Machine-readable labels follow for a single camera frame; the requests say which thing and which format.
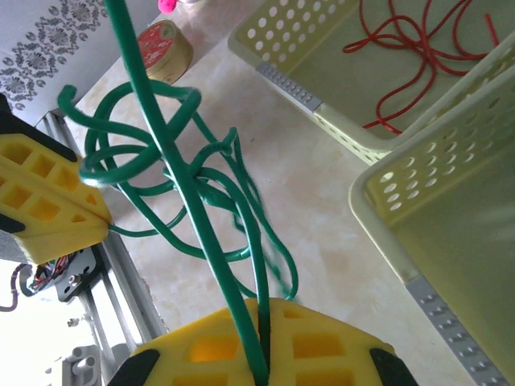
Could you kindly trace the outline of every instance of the tangled red wire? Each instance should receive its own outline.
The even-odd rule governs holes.
[[[426,1],[426,5],[424,6],[424,11],[422,13],[422,25],[419,26],[412,18],[397,14],[395,11],[395,7],[393,6],[393,0],[389,0],[389,10],[391,13],[391,17],[388,18],[386,21],[384,21],[374,32],[371,32],[370,29],[367,27],[365,22],[365,16],[363,11],[363,0],[360,0],[359,5],[359,12],[360,12],[360,21],[361,26],[363,27],[365,34],[367,35],[366,38],[362,40],[358,40],[354,43],[347,44],[343,48],[343,52],[345,54],[350,54],[356,51],[359,51],[361,48],[366,46],[368,43],[374,42],[375,44],[391,48],[394,50],[411,50],[415,54],[419,55],[422,58],[422,64],[420,66],[420,69],[418,70],[417,74],[407,83],[402,85],[399,88],[394,89],[391,92],[388,92],[386,95],[384,95],[376,105],[376,115],[377,119],[373,122],[368,123],[367,125],[363,126],[365,129],[369,129],[371,127],[374,127],[376,125],[383,125],[387,130],[391,131],[392,133],[395,133],[397,135],[401,134],[402,131],[399,129],[394,128],[388,121],[400,117],[402,114],[410,110],[413,106],[415,106],[423,97],[426,95],[426,93],[429,91],[429,89],[432,87],[433,83],[435,82],[436,76],[438,75],[438,70],[444,71],[447,74],[454,75],[454,76],[463,76],[467,74],[468,71],[460,71],[455,70],[452,68],[449,68],[447,65],[442,63],[442,59],[446,60],[458,60],[458,61],[464,61],[464,60],[481,60],[483,59],[488,53],[481,53],[481,54],[471,54],[470,52],[465,51],[465,49],[461,46],[458,40],[458,25],[459,21],[463,17],[465,10],[470,6],[472,3],[472,0],[459,0],[452,8],[447,12],[445,17],[442,19],[440,23],[429,33],[427,32],[427,15],[429,14],[429,8],[431,6],[431,0]],[[443,52],[440,50],[437,50],[436,48],[433,48],[430,46],[430,39],[442,28],[442,26],[447,22],[447,20],[457,11],[459,10],[453,27],[452,27],[452,41],[455,45],[455,48],[458,55],[449,54],[447,52]],[[492,20],[490,18],[489,14],[486,14],[484,16],[490,37],[492,39],[492,42],[494,46],[499,44],[499,39],[497,38],[495,29],[492,24]],[[410,24],[414,30],[416,31],[419,40],[413,40],[409,36],[407,36],[403,30],[401,29],[401,26],[399,24],[399,21],[406,22]],[[381,31],[384,30],[388,25],[393,24],[395,27],[395,31],[398,33],[398,35],[394,34],[381,34]],[[381,107],[382,105],[390,98],[393,97],[396,94],[399,94],[403,90],[409,88],[413,84],[417,83],[420,78],[422,77],[422,74],[426,70],[427,66],[429,66],[431,70],[431,78],[427,82],[426,87],[405,107],[402,109],[399,109],[396,113],[392,113],[387,117],[383,117],[381,113]]]

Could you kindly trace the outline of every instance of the round tin can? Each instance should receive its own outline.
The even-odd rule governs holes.
[[[193,47],[170,20],[152,24],[138,37],[146,74],[154,80],[173,84],[193,59]]]

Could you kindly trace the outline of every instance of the light green plastic basket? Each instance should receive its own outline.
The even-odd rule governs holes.
[[[431,8],[428,25],[434,26],[455,2],[438,1]],[[396,0],[399,14],[422,19],[421,2]],[[360,25],[358,0],[267,0],[230,36],[229,47],[256,68],[284,97],[301,108],[322,129],[368,164],[373,164],[427,122],[455,105],[483,83],[499,75],[515,61],[515,35],[477,64],[465,77],[440,75],[423,100],[395,119],[403,134],[396,136],[381,126],[365,125],[376,118],[376,103],[386,93],[410,80],[418,71],[420,58],[409,51],[389,50],[369,44],[354,54],[342,47],[365,33]],[[484,13],[490,12],[500,38],[513,30],[515,6],[510,0],[473,2],[463,16],[462,44],[474,52],[492,49]],[[365,2],[370,28],[389,17],[386,0]],[[471,33],[470,26],[475,26]],[[451,23],[431,40],[434,47],[454,52]],[[412,101],[424,87],[410,88],[385,105],[385,113],[397,111]]]
[[[477,384],[515,384],[515,67],[371,166],[350,204]]]

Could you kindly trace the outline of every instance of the pink object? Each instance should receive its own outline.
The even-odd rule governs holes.
[[[158,8],[164,14],[171,13],[175,6],[177,6],[177,0],[158,0]]]

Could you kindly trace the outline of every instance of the green wire coil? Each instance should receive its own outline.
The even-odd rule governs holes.
[[[299,278],[293,258],[266,218],[258,189],[245,168],[236,129],[231,128],[227,136],[219,141],[197,113],[201,101],[199,90],[177,88],[149,80],[139,55],[136,34],[125,2],[105,0],[105,4],[130,82],[109,92],[98,105],[93,117],[86,116],[74,107],[74,87],[67,85],[60,93],[58,103],[62,110],[73,121],[89,128],[84,144],[86,156],[80,166],[79,176],[88,185],[111,186],[118,189],[153,227],[146,231],[130,231],[111,224],[110,230],[130,237],[160,234],[180,252],[209,263],[233,316],[255,383],[265,386],[268,384],[270,372],[270,296],[266,268],[281,286],[284,298],[294,300]],[[116,104],[132,92],[138,99],[150,132],[109,121]],[[181,104],[168,123],[164,121],[155,95],[175,98]],[[175,140],[190,120],[196,123],[208,144],[199,151],[191,163],[187,164],[182,159]],[[110,133],[132,138],[142,144],[111,146]],[[135,157],[119,166],[113,157],[122,154],[135,154]],[[204,165],[214,154],[221,154],[225,159],[237,183],[220,171]],[[159,160],[166,165],[163,170],[167,177],[166,182],[153,187],[134,187],[127,182]],[[179,192],[183,206],[175,217],[165,224],[148,207],[143,197],[161,195],[169,191]],[[229,211],[233,216],[235,229],[245,234],[247,246],[224,252],[205,211],[205,204]],[[173,233],[173,228],[186,215],[190,217],[201,248],[185,243]],[[282,278],[280,267],[264,252],[260,225],[275,249],[274,255],[280,254],[284,258],[290,274],[290,285]],[[229,263],[248,258],[253,264],[255,293],[238,281],[229,268]],[[242,294],[257,298],[259,334],[253,328]]]

